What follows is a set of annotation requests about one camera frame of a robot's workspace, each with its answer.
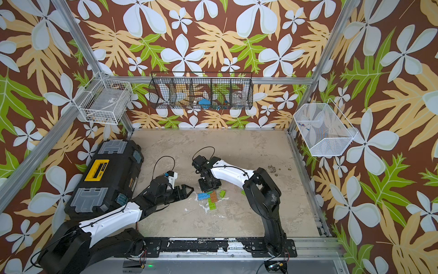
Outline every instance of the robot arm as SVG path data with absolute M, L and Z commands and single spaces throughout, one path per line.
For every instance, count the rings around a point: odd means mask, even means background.
M 157 206 L 186 199 L 193 188 L 173 187 L 177 173 L 168 171 L 151 181 L 125 206 L 102 216 L 63 223 L 41 250 L 37 263 L 48 274 L 79 274 L 86 267 L 114 255 L 138 256 L 143 249 L 143 235 L 133 228 L 110 234 L 159 211 Z
M 201 175 L 198 182 L 203 192 L 219 188 L 222 185 L 220 180 L 242 188 L 252 210 L 262 218 L 267 251 L 272 256 L 283 251 L 286 234 L 279 216 L 281 191 L 266 170 L 261 167 L 256 171 L 247 170 L 230 165 L 218 157 L 207 160 L 200 155 L 193 159 L 192 166 Z

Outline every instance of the floral wallpaper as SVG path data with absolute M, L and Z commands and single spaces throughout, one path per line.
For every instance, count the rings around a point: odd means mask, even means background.
M 49 0 L 0 0 L 0 28 L 1 187 L 92 74 Z M 68 220 L 65 202 L 97 145 L 123 137 L 122 127 L 82 121 L 74 121 L 0 214 L 0 272 L 42 271 L 30 259 Z
M 80 0 L 70 9 L 108 75 L 311 77 L 341 1 Z M 249 110 L 149 106 L 135 84 L 128 108 L 135 128 L 275 128 L 292 121 L 304 85 L 256 85 Z M 199 98 L 212 99 L 203 90 Z
M 438 272 L 437 18 L 436 1 L 363 0 L 311 98 L 358 135 L 313 157 L 293 132 L 350 273 Z

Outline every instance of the floor stain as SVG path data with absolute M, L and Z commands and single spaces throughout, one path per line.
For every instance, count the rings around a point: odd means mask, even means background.
M 268 171 L 269 171 L 269 173 L 275 173 L 277 170 L 272 165 L 268 165 Z

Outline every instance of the toolbox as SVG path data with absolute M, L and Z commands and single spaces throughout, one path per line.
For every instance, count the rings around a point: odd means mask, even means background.
M 102 142 L 67 202 L 75 221 L 98 217 L 124 206 L 134 193 L 143 164 L 141 147 L 131 140 Z

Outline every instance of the blue lego brick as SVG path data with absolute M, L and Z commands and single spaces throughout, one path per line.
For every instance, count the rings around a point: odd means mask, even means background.
M 207 194 L 207 193 L 199 193 L 198 194 L 198 200 L 199 201 L 205 200 L 205 199 L 208 199 L 208 198 L 210 198 L 210 194 Z

